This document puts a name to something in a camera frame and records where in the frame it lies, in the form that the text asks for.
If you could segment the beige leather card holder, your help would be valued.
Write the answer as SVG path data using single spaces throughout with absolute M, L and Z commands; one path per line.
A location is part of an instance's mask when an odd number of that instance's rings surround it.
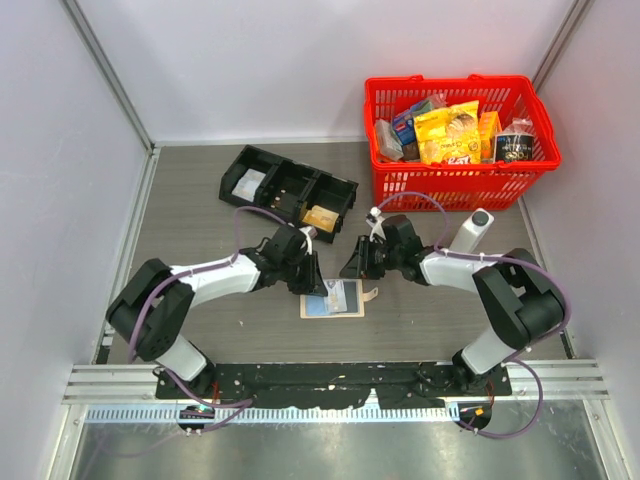
M 326 280 L 325 286 L 326 297 L 300 297 L 301 319 L 362 318 L 365 316 L 365 304 L 379 293 L 377 287 L 365 291 L 363 282 L 355 279 Z

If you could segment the white VIP card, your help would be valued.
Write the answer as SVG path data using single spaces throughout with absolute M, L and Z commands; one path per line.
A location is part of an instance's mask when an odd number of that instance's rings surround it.
M 343 313 L 348 310 L 345 284 L 342 280 L 327 280 L 325 282 L 327 296 L 324 304 L 329 314 Z

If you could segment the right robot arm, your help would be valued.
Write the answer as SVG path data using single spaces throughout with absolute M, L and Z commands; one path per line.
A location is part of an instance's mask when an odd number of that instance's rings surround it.
M 407 216 L 372 211 L 370 233 L 359 236 L 340 271 L 346 279 L 379 280 L 395 270 L 412 283 L 478 295 L 489 326 L 452 359 L 453 386 L 465 395 L 477 393 L 498 366 L 559 326 L 567 311 L 564 295 L 527 250 L 475 253 L 493 221 L 486 210 L 475 210 L 444 248 L 424 245 Z

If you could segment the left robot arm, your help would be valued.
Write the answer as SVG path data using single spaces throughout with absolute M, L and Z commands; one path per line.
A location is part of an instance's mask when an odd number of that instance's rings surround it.
M 294 295 L 326 297 L 313 227 L 285 224 L 257 247 L 219 261 L 170 267 L 146 261 L 106 311 L 106 321 L 145 362 L 165 369 L 161 379 L 190 397 L 208 396 L 215 366 L 181 335 L 189 311 L 232 294 L 269 288 L 278 282 Z

